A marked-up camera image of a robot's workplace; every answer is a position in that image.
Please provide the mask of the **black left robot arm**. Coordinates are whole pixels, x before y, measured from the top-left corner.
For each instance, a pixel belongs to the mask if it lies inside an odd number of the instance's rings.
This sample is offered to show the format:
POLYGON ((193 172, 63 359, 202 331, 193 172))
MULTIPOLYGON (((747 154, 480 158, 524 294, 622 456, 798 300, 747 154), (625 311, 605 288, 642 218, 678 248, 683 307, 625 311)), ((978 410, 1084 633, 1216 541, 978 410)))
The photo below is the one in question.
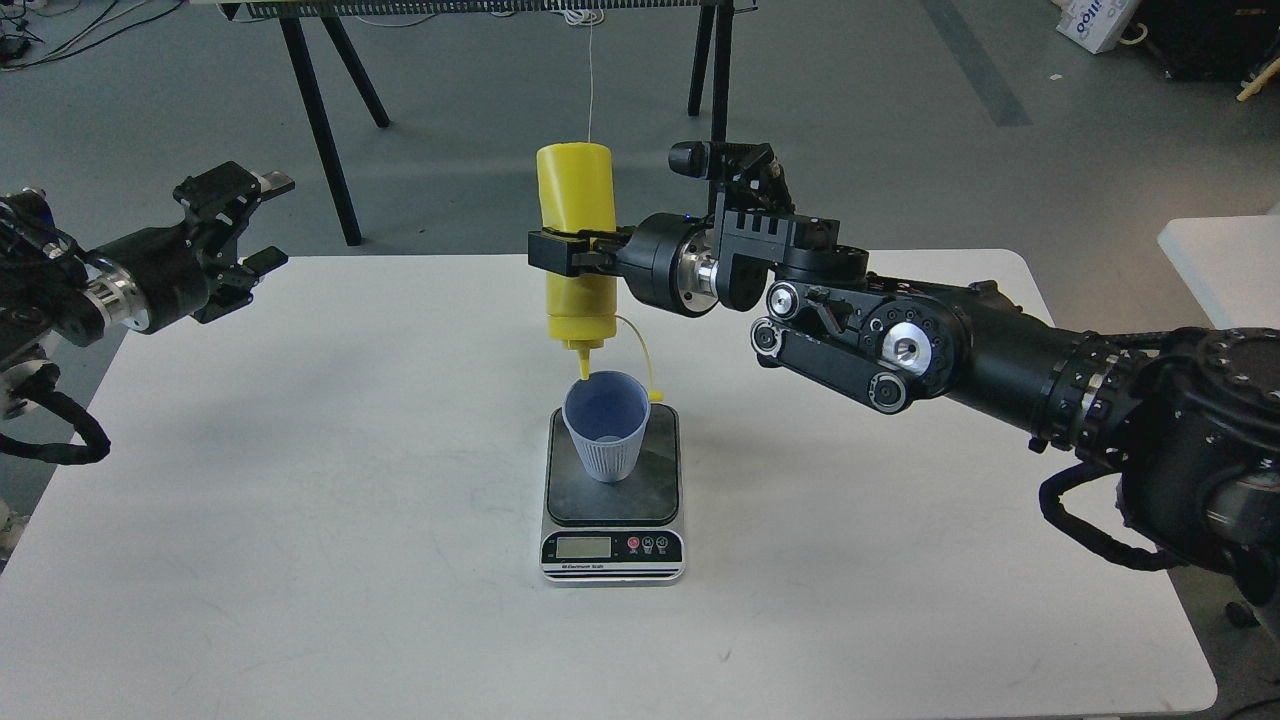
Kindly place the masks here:
POLYGON ((95 249, 58 228, 45 193, 3 197, 3 415, 35 405, 38 380, 55 379, 44 341, 87 347, 125 325, 152 334, 192 318, 207 324, 247 307, 253 290, 288 258, 274 246, 247 258, 238 241, 266 201, 294 188, 279 170, 227 161, 173 192, 183 217, 95 249))

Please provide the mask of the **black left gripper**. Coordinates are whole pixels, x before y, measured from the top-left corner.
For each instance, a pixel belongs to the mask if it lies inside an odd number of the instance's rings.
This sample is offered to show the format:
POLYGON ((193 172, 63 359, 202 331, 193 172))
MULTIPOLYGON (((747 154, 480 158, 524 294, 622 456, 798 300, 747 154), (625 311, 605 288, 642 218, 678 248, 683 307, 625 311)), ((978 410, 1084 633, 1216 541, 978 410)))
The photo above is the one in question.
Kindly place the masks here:
POLYGON ((289 256, 266 247, 236 261, 236 241, 259 206, 294 188, 280 170, 225 161, 183 179, 173 197, 183 225, 143 228, 90 251, 88 296, 104 322, 154 334, 183 316, 209 324, 253 301, 261 279, 289 256))

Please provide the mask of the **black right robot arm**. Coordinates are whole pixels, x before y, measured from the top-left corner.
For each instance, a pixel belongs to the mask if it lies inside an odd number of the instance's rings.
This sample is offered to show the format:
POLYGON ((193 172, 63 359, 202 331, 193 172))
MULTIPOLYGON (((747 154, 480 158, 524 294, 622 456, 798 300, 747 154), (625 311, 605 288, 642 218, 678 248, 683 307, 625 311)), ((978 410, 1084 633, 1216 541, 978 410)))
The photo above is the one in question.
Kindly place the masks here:
POLYGON ((897 279, 797 213, 767 143, 682 142, 669 168, 705 181, 707 214, 614 217, 611 152, 538 151, 552 338, 588 359, 616 333, 616 290, 681 316, 765 305, 763 366, 788 369, 883 414, 946 397, 1025 430, 1032 451, 1078 456, 1039 487, 1044 519, 1142 571, 1230 577, 1277 614, 1279 341, 1274 328, 1100 334, 1051 327, 993 281, 897 279))

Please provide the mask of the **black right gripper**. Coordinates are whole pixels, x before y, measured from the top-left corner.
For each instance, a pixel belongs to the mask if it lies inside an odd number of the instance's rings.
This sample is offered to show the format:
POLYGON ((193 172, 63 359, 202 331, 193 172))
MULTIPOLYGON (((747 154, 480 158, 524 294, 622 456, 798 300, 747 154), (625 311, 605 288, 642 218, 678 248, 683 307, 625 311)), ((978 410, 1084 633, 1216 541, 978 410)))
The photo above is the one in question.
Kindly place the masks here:
POLYGON ((550 227, 527 233, 567 245, 530 245, 530 266, 556 275, 621 277, 640 302, 682 316, 701 316, 716 305, 716 260, 710 229, 703 219, 657 213, 639 225, 614 229, 561 231, 550 227))

